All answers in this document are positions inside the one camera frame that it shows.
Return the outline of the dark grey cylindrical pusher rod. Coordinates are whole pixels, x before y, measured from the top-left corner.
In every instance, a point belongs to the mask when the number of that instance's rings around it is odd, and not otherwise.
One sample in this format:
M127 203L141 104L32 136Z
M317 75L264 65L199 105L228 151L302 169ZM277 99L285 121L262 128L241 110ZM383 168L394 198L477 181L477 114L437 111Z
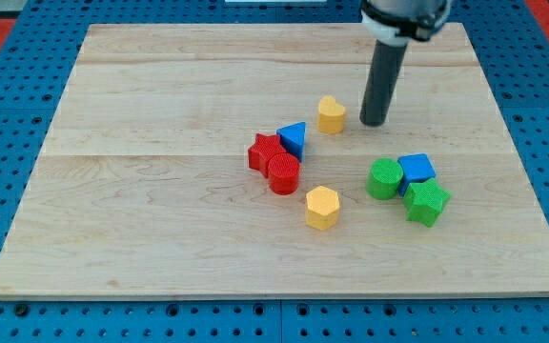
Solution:
M359 119L369 127L385 123L407 46L376 42Z

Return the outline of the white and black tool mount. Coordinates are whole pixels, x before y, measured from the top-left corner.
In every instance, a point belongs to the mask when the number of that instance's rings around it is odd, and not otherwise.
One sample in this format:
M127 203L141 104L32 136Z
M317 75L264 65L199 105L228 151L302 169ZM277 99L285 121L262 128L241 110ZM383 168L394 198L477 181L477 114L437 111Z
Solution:
M452 9L451 0L361 0L361 23L379 43L402 47L438 34Z

